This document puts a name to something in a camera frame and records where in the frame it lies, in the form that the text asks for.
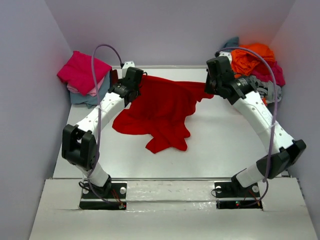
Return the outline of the red t shirt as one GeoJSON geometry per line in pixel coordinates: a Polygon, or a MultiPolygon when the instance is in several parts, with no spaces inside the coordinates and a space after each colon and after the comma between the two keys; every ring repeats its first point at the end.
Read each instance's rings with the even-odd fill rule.
{"type": "Polygon", "coordinates": [[[196,112],[197,103],[211,98],[203,82],[144,75],[140,96],[121,111],[112,127],[121,134],[150,135],[145,147],[153,154],[168,148],[185,152],[186,139],[191,136],[185,120],[196,112]]]}

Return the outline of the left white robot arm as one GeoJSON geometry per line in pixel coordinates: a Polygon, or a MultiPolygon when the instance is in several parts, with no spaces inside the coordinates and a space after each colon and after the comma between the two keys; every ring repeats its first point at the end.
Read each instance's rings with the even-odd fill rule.
{"type": "Polygon", "coordinates": [[[99,164],[101,131],[118,113],[140,95],[144,71],[127,61],[122,77],[98,100],[98,105],[75,125],[62,131],[61,156],[76,166],[87,179],[82,186],[102,199],[111,190],[112,178],[99,164]]]}

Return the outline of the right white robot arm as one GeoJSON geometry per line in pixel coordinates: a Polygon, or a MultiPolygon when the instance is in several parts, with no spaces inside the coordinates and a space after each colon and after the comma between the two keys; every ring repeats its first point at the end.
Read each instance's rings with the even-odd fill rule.
{"type": "Polygon", "coordinates": [[[236,173],[229,182],[215,184],[218,198],[242,198],[246,191],[262,180],[271,180],[291,167],[306,149],[305,142],[295,140],[275,120],[263,103],[256,84],[247,76],[235,77],[228,57],[216,55],[207,60],[204,91],[228,100],[247,120],[261,140],[267,155],[236,173]]]}

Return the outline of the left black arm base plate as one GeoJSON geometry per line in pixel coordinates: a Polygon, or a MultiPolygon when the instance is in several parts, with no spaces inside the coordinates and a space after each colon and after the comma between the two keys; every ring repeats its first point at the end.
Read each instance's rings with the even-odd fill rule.
{"type": "Polygon", "coordinates": [[[92,192],[87,181],[80,181],[81,197],[79,208],[81,210],[107,210],[125,211],[127,209],[127,181],[113,181],[106,193],[95,190],[92,192]]]}

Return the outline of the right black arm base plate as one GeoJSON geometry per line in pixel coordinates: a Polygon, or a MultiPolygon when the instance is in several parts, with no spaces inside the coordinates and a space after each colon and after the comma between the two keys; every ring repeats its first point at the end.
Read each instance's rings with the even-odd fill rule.
{"type": "Polygon", "coordinates": [[[247,188],[232,188],[230,181],[218,181],[214,183],[211,195],[216,199],[216,208],[218,210],[235,209],[263,209],[260,201],[260,189],[257,183],[247,188]]]}

